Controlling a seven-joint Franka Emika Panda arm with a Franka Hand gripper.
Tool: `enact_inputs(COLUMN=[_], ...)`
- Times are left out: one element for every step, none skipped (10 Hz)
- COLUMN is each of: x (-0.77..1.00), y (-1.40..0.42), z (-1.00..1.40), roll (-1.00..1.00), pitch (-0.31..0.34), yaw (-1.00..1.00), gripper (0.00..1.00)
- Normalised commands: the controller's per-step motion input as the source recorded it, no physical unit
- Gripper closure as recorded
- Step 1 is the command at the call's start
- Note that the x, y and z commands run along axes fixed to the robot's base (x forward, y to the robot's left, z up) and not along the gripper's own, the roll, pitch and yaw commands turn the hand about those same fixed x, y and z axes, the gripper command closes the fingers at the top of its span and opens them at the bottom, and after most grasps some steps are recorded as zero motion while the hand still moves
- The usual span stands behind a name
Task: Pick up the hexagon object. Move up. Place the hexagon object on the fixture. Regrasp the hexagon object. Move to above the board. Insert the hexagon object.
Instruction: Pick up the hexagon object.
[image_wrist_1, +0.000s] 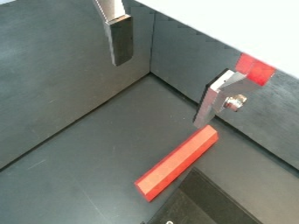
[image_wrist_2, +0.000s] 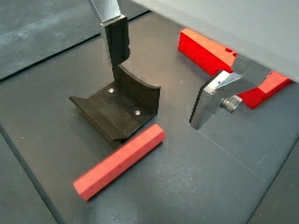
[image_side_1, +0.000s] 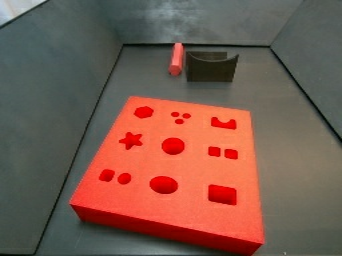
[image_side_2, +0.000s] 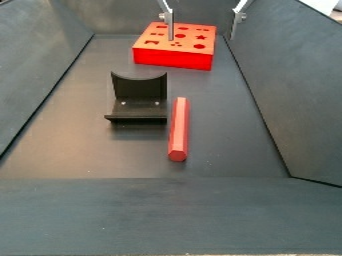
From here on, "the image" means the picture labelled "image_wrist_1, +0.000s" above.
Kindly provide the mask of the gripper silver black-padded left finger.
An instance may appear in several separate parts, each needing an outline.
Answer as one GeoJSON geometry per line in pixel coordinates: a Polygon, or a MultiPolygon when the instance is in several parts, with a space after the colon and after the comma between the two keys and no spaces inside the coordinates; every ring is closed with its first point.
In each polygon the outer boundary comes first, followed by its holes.
{"type": "Polygon", "coordinates": [[[92,0],[106,33],[112,64],[118,67],[133,56],[133,18],[121,0],[92,0]]]}

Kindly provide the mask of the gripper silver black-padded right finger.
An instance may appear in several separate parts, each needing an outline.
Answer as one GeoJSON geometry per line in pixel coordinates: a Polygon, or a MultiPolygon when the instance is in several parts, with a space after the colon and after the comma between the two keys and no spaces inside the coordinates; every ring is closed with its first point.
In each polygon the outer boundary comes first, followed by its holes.
{"type": "Polygon", "coordinates": [[[237,112],[248,100],[245,93],[257,89],[260,86],[242,73],[225,69],[205,86],[193,117],[194,127],[201,129],[224,109],[237,112]]]}

